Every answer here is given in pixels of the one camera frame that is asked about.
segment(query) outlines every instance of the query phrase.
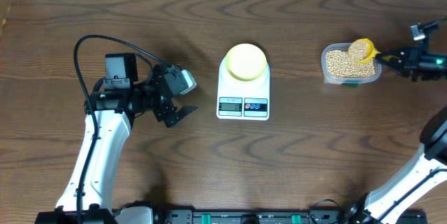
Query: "green connector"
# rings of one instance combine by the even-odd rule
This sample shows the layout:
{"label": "green connector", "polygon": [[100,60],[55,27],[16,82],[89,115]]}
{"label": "green connector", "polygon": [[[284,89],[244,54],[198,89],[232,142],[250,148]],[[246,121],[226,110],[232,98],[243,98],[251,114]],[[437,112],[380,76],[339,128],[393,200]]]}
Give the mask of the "green connector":
{"label": "green connector", "polygon": [[202,214],[202,224],[211,224],[211,214]]}
{"label": "green connector", "polygon": [[292,224],[301,224],[301,215],[292,215]]}

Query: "plastic container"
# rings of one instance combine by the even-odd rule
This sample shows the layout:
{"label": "plastic container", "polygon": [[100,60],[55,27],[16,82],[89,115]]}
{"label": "plastic container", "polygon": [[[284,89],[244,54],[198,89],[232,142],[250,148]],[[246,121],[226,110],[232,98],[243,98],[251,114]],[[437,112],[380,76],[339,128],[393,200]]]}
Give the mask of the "plastic container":
{"label": "plastic container", "polygon": [[360,77],[360,78],[352,78],[352,77],[334,77],[329,73],[328,65],[326,64],[326,54],[331,50],[341,50],[343,52],[347,52],[349,49],[350,43],[335,43],[333,45],[327,46],[322,55],[321,55],[321,67],[323,68],[324,74],[324,82],[326,84],[364,84],[368,82],[376,81],[382,73],[382,65],[377,63],[376,59],[374,59],[374,69],[376,74],[372,77]]}

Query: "wooden table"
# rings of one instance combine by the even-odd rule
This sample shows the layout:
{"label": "wooden table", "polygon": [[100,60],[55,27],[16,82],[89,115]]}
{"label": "wooden table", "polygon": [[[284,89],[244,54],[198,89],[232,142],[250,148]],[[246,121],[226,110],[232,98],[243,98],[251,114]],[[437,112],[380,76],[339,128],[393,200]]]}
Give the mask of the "wooden table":
{"label": "wooden table", "polygon": [[[446,82],[417,82],[384,68],[358,88],[323,83],[321,53],[368,37],[381,51],[412,45],[409,26],[446,15],[447,0],[14,0],[0,42],[0,220],[51,211],[71,176],[84,133],[84,95],[73,46],[115,36],[193,73],[175,102],[199,109],[167,129],[135,121],[122,152],[114,207],[134,200],[200,208],[297,209],[332,198],[348,205],[385,183],[415,153],[425,123],[447,101]],[[431,50],[447,52],[446,31]],[[266,122],[216,118],[220,61],[258,43],[271,66]],[[80,65],[89,89],[106,53],[93,39]],[[140,76],[148,71],[139,62]],[[414,206],[445,223],[447,184]]]}

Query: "white scale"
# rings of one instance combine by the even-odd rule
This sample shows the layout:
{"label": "white scale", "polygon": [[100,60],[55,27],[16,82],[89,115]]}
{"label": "white scale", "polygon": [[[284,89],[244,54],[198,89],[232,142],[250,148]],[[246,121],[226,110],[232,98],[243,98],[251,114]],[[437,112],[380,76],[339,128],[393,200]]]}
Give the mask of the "white scale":
{"label": "white scale", "polygon": [[219,67],[217,117],[220,119],[267,120],[270,116],[270,67],[266,64],[262,74],[254,80],[241,81],[228,72],[227,57],[228,54],[223,58]]}

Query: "container of beans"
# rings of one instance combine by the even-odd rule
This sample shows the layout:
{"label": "container of beans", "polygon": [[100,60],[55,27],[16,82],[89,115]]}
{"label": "container of beans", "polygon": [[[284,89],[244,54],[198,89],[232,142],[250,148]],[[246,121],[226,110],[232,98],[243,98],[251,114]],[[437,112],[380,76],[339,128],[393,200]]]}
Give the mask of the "container of beans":
{"label": "container of beans", "polygon": [[327,84],[364,84],[379,78],[381,64],[375,59],[358,64],[348,56],[350,43],[336,43],[324,49],[321,55],[324,82]]}

